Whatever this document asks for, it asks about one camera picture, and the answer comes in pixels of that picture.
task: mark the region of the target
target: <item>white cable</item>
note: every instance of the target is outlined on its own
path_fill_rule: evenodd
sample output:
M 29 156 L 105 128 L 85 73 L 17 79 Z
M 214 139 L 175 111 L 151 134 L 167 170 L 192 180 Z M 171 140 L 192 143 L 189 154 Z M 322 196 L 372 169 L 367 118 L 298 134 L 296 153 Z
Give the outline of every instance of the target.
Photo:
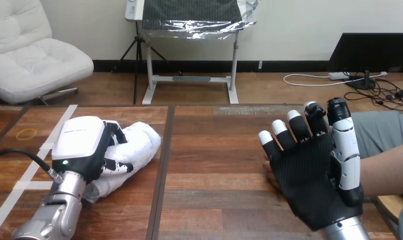
M 375 75 L 375 76 L 370 76 L 370 78 L 377 78 L 377 77 L 382 77 L 387 75 L 387 72 L 382 71 L 380 75 Z M 285 83 L 293 85 L 293 86 L 304 86 L 304 87 L 325 87 L 325 86 L 333 86 L 333 85 L 338 85 L 338 84 L 346 84 L 346 83 L 353 83 L 356 81 L 360 81 L 363 80 L 364 78 L 359 78 L 356 80 L 352 80 L 352 81 L 342 81 L 342 82 L 336 82 L 336 83 L 330 83 L 330 84 L 299 84 L 299 83 L 291 83 L 286 81 L 287 77 L 290 76 L 305 76 L 305 77 L 312 77 L 312 78 L 318 78 L 318 79 L 328 79 L 329 76 L 314 76 L 314 75 L 307 75 L 307 74 L 290 74 L 285 76 L 282 80 L 284 80 Z

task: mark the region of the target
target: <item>chair cushion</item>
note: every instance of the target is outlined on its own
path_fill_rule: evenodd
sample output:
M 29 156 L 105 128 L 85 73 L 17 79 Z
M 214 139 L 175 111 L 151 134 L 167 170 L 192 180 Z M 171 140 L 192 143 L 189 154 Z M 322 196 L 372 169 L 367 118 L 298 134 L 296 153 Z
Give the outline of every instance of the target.
M 0 54 L 51 37 L 40 0 L 0 0 Z
M 0 98 L 26 102 L 92 74 L 93 61 L 68 43 L 45 38 L 0 54 Z

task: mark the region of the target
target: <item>monitor stand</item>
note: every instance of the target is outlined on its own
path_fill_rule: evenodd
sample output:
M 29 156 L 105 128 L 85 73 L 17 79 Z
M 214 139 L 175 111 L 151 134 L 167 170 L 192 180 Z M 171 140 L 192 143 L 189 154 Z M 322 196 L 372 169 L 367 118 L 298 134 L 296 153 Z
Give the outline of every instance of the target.
M 361 90 L 371 90 L 374 89 L 376 84 L 375 81 L 370 79 L 370 71 L 365 70 L 365 76 L 356 76 L 356 77 L 349 77 L 348 79 L 345 80 L 346 85 L 349 87 L 352 87 L 354 89 L 361 89 Z

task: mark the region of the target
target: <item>tripod stand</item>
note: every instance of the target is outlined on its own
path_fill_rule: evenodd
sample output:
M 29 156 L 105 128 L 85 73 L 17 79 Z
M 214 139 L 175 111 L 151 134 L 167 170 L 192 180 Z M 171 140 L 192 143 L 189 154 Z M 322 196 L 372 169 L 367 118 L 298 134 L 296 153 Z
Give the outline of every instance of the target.
M 131 45 L 128 47 L 126 52 L 123 54 L 123 56 L 120 58 L 118 65 L 114 66 L 112 69 L 111 73 L 115 73 L 116 70 L 118 69 L 118 66 L 122 65 L 122 62 L 125 58 L 125 56 L 128 54 L 128 52 L 133 48 L 134 44 L 136 43 L 136 56 L 135 56 L 135 81 L 134 81 L 134 105 L 137 102 L 137 78 L 138 78 L 138 68 L 140 63 L 143 61 L 143 54 L 141 50 L 141 43 L 146 43 L 143 37 L 140 36 L 140 32 L 138 30 L 138 22 L 135 21 L 135 31 L 136 31 L 136 36 L 134 38 L 134 41 L 131 43 Z M 164 58 L 156 49 L 154 49 L 152 46 L 150 46 L 150 49 L 157 54 L 163 61 L 165 61 L 167 64 L 169 63 L 166 58 Z

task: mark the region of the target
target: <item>white tape line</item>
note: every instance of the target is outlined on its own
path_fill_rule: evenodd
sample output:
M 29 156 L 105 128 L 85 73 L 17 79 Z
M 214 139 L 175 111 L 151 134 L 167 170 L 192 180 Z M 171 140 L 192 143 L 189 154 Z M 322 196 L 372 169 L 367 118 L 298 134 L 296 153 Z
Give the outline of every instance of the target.
M 64 112 L 63 116 L 60 118 L 58 121 L 57 125 L 54 127 L 53 131 L 51 131 L 50 135 L 48 136 L 47 140 L 45 140 L 45 143 L 54 143 L 62 130 L 63 124 L 71 118 L 72 114 L 74 114 L 75 110 L 77 109 L 78 105 L 70 105 L 66 111 Z M 40 157 L 41 159 L 45 159 L 47 154 L 49 153 L 50 149 L 41 149 L 37 153 L 37 156 Z M 16 183 L 15 187 L 18 186 L 20 187 L 21 185 L 28 185 L 26 182 L 30 182 L 31 179 L 34 177 L 35 173 L 38 170 L 38 164 L 34 161 L 31 162 L 29 167 L 26 169 L 25 173 L 22 175 L 20 178 L 21 183 Z M 3 224 L 3 222 L 6 220 L 7 216 L 9 213 L 12 211 L 13 207 L 15 204 L 18 202 L 19 198 L 21 197 L 22 193 L 24 192 L 25 189 L 20 189 L 16 188 L 11 191 L 11 193 L 8 195 L 7 199 L 4 201 L 4 203 L 0 207 L 0 227 Z
M 17 181 L 13 189 L 50 190 L 53 181 Z
M 50 190 L 52 188 L 53 181 L 30 181 L 27 190 Z
M 39 149 L 40 149 L 40 150 L 41 150 L 41 149 L 48 149 L 48 150 L 50 150 L 50 149 L 53 148 L 53 145 L 54 145 L 54 142 L 51 142 L 51 143 L 44 143 Z

